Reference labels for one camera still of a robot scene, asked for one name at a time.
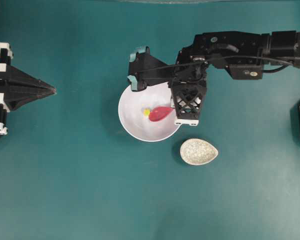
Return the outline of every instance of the red object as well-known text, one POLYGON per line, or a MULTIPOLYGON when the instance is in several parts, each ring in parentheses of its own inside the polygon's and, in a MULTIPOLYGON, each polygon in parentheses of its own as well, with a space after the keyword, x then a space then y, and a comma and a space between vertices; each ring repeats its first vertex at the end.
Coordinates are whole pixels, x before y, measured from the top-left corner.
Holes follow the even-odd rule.
POLYGON ((168 116, 174 109, 169 106, 157 106, 149 115, 149 120, 152 122, 158 122, 168 116))

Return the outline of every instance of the yellow object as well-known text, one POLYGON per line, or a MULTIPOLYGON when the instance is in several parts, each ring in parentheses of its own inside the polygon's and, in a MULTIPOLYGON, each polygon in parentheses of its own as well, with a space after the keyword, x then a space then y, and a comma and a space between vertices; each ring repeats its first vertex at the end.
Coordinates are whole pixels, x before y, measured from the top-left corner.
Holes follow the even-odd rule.
POLYGON ((146 117, 148 117, 151 113, 151 110, 149 108, 146 108, 145 110, 143 110, 143 115, 145 115, 146 117))

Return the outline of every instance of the white bowl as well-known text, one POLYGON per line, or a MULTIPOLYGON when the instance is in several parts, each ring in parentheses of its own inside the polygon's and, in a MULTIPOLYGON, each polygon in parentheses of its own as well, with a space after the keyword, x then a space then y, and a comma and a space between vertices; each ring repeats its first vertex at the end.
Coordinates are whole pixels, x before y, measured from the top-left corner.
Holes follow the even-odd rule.
POLYGON ((133 92, 128 86, 122 93, 119 105, 119 119, 124 129, 136 139, 158 142, 169 138, 180 127, 175 125, 176 111, 173 110, 161 121, 150 121, 144 116, 144 109, 170 106, 171 91, 167 83, 148 86, 146 90, 133 92))

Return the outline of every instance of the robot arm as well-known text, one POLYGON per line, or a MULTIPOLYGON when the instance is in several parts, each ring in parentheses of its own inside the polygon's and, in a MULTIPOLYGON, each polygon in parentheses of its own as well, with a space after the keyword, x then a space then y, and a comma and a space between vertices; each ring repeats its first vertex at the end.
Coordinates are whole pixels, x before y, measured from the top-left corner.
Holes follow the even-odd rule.
POLYGON ((175 124, 197 126, 207 92, 206 69, 213 65, 235 80, 259 80, 288 66, 300 68, 300 32, 253 34, 239 31, 198 34, 193 44, 178 52, 176 64, 167 65, 150 55, 148 47, 130 55, 128 81, 131 90, 168 82, 175 124), (267 64, 281 66, 264 70, 267 64))
POLYGON ((7 113, 56 93, 53 86, 11 66, 12 58, 10 45, 0 42, 0 137, 8 134, 7 113))

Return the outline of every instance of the screw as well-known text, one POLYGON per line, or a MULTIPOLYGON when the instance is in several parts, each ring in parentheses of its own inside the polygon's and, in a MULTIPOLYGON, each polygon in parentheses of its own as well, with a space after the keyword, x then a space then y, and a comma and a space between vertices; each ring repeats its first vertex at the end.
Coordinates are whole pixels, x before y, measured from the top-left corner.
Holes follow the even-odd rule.
POLYGON ((214 37, 212 37, 212 38, 210 39, 210 41, 211 41, 212 43, 215 43, 215 42, 218 41, 218 38, 217 38, 216 36, 214 36, 214 37))
POLYGON ((257 73, 257 72, 255 72, 255 71, 252 71, 252 72, 250 72, 250 76, 252 76, 252 77, 256 77, 256 76, 258 76, 258 73, 257 73))

